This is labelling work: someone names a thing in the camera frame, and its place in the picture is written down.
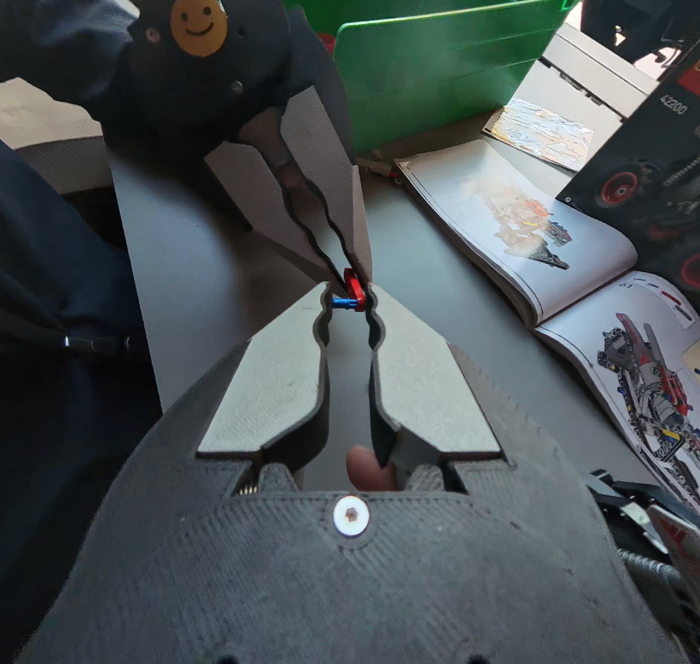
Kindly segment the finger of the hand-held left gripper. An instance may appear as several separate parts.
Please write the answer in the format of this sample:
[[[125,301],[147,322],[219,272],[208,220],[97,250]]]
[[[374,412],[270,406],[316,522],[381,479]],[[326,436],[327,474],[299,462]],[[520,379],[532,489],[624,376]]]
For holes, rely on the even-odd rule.
[[[335,283],[335,271],[289,213],[281,186],[256,148],[223,142],[204,161],[253,232],[312,281]]]
[[[361,284],[370,284],[372,249],[360,169],[347,155],[315,87],[289,99],[281,138],[306,184],[316,190],[348,265]]]

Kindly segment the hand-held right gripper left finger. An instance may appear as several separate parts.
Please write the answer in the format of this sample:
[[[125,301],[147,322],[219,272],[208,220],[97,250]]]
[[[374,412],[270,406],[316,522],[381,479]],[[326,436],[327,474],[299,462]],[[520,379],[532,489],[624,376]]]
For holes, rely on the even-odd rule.
[[[207,459],[279,463],[298,473],[328,440],[330,284],[252,336],[197,448]]]

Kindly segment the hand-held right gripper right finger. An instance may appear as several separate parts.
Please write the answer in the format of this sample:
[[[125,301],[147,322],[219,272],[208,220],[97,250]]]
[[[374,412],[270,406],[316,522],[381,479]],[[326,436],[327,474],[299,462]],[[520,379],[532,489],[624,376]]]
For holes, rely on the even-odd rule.
[[[448,341],[377,285],[367,291],[370,426],[381,467],[501,455]]]

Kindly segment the red lego beam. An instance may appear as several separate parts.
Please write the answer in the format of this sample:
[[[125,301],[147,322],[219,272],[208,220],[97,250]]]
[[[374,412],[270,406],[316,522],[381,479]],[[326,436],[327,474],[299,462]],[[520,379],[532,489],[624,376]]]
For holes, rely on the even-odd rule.
[[[354,302],[353,309],[359,313],[363,313],[366,307],[365,290],[353,268],[345,268],[344,280],[348,293],[348,299],[349,301]]]

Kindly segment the black lego box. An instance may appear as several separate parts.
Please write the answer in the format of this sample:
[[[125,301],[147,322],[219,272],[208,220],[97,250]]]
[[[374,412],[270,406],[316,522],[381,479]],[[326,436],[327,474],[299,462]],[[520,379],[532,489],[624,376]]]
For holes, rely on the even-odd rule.
[[[614,227],[699,309],[699,44],[557,195]]]

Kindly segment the person's left hand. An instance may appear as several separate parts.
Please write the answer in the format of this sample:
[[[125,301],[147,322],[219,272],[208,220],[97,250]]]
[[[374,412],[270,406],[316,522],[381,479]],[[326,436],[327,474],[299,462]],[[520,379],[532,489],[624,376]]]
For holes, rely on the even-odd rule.
[[[238,132],[241,144],[253,146],[267,161],[277,182],[286,189],[305,190],[302,171],[281,136],[281,111],[269,107],[242,125]]]

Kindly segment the person's right hand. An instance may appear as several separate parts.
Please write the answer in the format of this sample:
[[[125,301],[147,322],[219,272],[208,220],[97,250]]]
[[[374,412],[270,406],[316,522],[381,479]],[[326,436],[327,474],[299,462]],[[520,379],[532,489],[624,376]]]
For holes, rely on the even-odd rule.
[[[396,467],[388,462],[381,467],[372,449],[361,445],[350,448],[346,455],[349,481],[360,492],[376,493],[398,490]]]

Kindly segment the green plastic bin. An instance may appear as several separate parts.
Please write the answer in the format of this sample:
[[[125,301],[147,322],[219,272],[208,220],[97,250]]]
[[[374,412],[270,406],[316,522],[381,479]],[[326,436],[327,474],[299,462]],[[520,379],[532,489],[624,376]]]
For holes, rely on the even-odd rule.
[[[283,0],[335,39],[356,152],[508,103],[580,0]]]

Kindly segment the white seat cushion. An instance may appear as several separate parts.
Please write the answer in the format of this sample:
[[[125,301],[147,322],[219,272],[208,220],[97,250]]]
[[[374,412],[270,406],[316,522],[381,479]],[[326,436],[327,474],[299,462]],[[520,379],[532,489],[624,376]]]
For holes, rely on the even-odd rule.
[[[20,78],[1,83],[1,140],[61,195],[112,186],[100,124]]]

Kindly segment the open instruction booklet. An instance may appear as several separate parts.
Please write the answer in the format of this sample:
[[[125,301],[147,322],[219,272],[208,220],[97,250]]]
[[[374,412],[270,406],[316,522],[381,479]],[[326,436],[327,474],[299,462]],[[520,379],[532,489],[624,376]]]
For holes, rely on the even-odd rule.
[[[547,196],[486,141],[398,162],[457,246],[699,511],[699,159],[590,161]]]

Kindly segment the shiny sticker sheet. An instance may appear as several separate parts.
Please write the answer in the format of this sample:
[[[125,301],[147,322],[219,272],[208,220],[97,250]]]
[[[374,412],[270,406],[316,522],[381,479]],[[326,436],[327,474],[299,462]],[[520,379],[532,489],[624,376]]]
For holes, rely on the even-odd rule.
[[[482,133],[562,169],[578,172],[589,157],[593,129],[527,100],[497,109]]]

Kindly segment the person in dark clothes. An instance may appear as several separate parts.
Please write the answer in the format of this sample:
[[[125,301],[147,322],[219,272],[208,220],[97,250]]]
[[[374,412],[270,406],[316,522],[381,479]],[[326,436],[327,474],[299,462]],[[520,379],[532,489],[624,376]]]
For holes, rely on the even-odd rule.
[[[161,415],[151,362],[75,353],[144,333],[129,257],[1,144],[1,662],[24,648]]]

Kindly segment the grey side table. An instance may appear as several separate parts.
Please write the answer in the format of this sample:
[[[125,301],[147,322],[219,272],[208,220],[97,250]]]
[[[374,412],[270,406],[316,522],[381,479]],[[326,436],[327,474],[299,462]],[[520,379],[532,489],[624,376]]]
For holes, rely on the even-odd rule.
[[[659,84],[568,23],[556,31],[540,61],[623,120],[633,114]]]

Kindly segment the red and white packet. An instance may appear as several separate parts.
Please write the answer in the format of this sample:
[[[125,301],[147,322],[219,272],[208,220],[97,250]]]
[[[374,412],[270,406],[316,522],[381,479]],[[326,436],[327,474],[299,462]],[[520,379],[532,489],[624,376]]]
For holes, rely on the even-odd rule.
[[[699,529],[657,504],[651,505],[647,513],[699,610]]]

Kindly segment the dark office chair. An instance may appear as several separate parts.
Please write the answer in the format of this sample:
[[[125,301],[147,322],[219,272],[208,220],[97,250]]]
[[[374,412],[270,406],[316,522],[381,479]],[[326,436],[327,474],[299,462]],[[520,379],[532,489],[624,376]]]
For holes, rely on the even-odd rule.
[[[699,0],[584,0],[580,30],[635,64],[665,47],[691,46],[699,37]]]

